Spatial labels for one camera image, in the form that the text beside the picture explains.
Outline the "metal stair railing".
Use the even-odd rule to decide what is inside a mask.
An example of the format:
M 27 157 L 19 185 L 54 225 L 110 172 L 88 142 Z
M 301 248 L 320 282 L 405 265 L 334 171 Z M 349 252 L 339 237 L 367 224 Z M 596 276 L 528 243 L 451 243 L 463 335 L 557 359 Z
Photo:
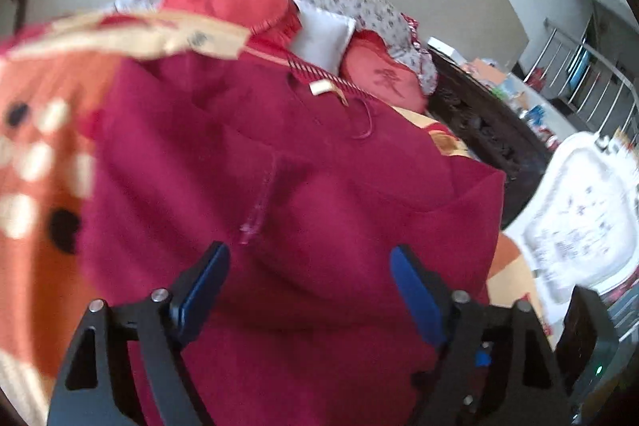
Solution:
M 638 142 L 638 92 L 619 66 L 586 36 L 575 38 L 550 20 L 547 37 L 523 82 L 577 131 L 612 136 L 625 133 Z

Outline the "dark red garment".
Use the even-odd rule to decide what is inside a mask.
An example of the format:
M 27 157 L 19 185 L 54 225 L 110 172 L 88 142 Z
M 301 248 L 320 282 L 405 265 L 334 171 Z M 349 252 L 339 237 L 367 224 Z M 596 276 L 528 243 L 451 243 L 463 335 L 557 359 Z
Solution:
M 185 362 L 220 425 L 400 425 L 433 365 L 389 267 L 405 244 L 485 298 L 505 176 L 394 109 L 286 69 L 126 59 L 105 97 L 78 253 L 113 303 L 216 241 L 231 270 Z

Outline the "white pillow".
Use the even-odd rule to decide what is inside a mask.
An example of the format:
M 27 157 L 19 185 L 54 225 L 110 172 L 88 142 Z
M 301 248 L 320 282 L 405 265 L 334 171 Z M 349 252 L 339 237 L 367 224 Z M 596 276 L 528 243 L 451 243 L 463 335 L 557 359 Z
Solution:
M 301 30 L 289 49 L 303 61 L 336 75 L 356 28 L 352 17 L 328 12 L 313 4 L 294 0 Z

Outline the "dark wooden bed frame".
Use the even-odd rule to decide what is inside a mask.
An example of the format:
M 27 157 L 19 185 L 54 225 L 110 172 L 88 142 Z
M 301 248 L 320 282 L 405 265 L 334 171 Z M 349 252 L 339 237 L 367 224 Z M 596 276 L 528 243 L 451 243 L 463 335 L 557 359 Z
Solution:
M 482 162 L 506 174 L 502 228 L 524 210 L 540 186 L 552 152 L 496 95 L 435 49 L 438 82 L 430 113 Z

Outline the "white cluttered table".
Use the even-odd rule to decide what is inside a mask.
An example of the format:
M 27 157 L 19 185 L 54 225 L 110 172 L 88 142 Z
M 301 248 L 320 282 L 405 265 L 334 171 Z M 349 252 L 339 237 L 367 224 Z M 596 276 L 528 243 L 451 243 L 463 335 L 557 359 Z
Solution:
M 479 58 L 466 61 L 461 69 L 503 101 L 551 151 L 578 132 L 543 95 L 516 75 Z

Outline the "orange cream plush blanket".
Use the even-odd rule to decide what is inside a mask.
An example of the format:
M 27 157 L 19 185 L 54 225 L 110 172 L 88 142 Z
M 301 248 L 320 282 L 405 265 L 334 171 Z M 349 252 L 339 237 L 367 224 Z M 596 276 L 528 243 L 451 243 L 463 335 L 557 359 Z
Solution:
M 1 46 L 1 387 L 29 425 L 49 412 L 53 376 L 94 297 L 57 210 L 77 216 L 93 182 L 93 132 L 128 57 L 184 51 L 190 22 L 90 13 L 32 26 Z

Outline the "white ornate chair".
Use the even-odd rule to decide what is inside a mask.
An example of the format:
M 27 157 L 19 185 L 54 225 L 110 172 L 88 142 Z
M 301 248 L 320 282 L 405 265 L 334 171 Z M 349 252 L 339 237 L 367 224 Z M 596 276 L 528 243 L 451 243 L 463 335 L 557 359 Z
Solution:
M 616 290 L 638 269 L 638 151 L 626 136 L 569 136 L 506 235 L 517 243 L 544 308 L 573 287 Z

